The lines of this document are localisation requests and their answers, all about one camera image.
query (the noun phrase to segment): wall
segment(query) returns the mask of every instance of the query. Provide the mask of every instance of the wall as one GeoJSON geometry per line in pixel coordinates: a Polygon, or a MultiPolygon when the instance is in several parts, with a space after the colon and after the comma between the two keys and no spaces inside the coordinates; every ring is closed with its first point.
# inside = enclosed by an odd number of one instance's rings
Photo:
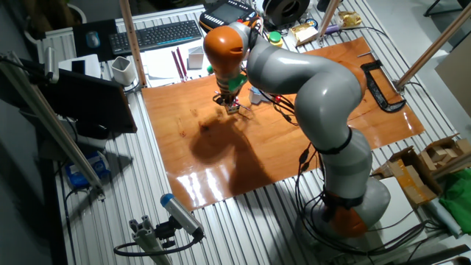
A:
{"type": "MultiPolygon", "coordinates": [[[[0,52],[31,60],[0,2],[0,52]]],[[[52,264],[35,128],[0,100],[0,264],[52,264]]]]}

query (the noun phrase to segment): green cap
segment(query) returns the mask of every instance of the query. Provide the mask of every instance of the green cap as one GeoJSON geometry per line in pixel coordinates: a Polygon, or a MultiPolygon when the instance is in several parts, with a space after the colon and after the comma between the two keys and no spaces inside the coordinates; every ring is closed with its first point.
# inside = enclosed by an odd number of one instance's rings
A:
{"type": "Polygon", "coordinates": [[[229,91],[230,92],[236,91],[243,84],[245,84],[245,82],[247,82],[247,77],[244,76],[243,74],[239,74],[236,78],[230,79],[229,82],[227,82],[229,85],[229,91]]]}
{"type": "Polygon", "coordinates": [[[281,40],[281,34],[279,32],[270,32],[268,39],[270,42],[277,43],[281,40]]]}

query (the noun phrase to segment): small object on board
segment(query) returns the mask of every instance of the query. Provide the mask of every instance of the small object on board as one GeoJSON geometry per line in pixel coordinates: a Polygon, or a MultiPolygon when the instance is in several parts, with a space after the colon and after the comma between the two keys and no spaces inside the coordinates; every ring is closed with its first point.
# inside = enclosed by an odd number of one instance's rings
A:
{"type": "Polygon", "coordinates": [[[241,108],[240,104],[238,103],[238,98],[236,97],[234,103],[231,106],[226,105],[227,114],[234,114],[237,113],[238,110],[241,108]]]}
{"type": "Polygon", "coordinates": [[[87,40],[87,46],[89,48],[95,49],[95,48],[100,47],[100,38],[98,38],[98,32],[96,31],[88,32],[85,38],[87,40]]]}
{"type": "Polygon", "coordinates": [[[368,55],[368,54],[371,54],[371,51],[360,54],[359,56],[357,56],[357,58],[363,57],[363,56],[368,55]]]}
{"type": "Polygon", "coordinates": [[[268,39],[271,44],[277,47],[283,47],[283,41],[281,40],[281,34],[279,32],[270,32],[268,39]]]}
{"type": "Polygon", "coordinates": [[[308,43],[313,41],[314,38],[317,36],[317,23],[313,21],[308,21],[304,24],[300,24],[299,26],[293,26],[289,29],[288,35],[291,38],[295,39],[296,46],[303,45],[304,43],[308,43]]]}
{"type": "Polygon", "coordinates": [[[341,25],[342,29],[357,27],[361,24],[361,17],[355,11],[340,11],[337,14],[337,20],[337,24],[341,25]]]}
{"type": "Polygon", "coordinates": [[[135,79],[135,72],[132,67],[132,63],[124,57],[118,56],[111,64],[111,69],[113,71],[115,81],[122,85],[131,85],[132,81],[135,79]]]}
{"type": "Polygon", "coordinates": [[[203,60],[205,59],[205,53],[203,47],[198,46],[188,49],[188,70],[201,69],[203,67],[203,60]]]}
{"type": "Polygon", "coordinates": [[[381,110],[387,113],[395,113],[401,110],[404,106],[406,106],[406,100],[403,99],[397,103],[389,104],[388,100],[384,97],[383,92],[381,92],[381,89],[378,87],[378,84],[370,73],[370,71],[380,69],[381,66],[381,61],[376,60],[373,63],[363,64],[361,66],[361,69],[363,69],[366,75],[366,84],[368,86],[368,89],[373,95],[373,98],[375,99],[376,103],[378,103],[378,106],[380,106],[381,110]]]}

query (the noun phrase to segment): green cloth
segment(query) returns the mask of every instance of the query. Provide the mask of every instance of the green cloth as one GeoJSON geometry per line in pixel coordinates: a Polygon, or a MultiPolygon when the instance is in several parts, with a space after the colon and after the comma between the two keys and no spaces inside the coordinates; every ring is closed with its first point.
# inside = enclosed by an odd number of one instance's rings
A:
{"type": "Polygon", "coordinates": [[[451,174],[441,204],[451,213],[465,233],[471,233],[471,169],[451,174]]]}

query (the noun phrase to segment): mouse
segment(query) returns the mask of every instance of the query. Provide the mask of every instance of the mouse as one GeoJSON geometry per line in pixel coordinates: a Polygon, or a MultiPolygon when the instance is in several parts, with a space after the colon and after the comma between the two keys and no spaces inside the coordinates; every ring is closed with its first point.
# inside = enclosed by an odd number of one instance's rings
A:
{"type": "Polygon", "coordinates": [[[85,38],[87,39],[88,47],[92,49],[100,47],[100,39],[98,38],[98,32],[95,32],[95,31],[88,32],[85,38]]]}

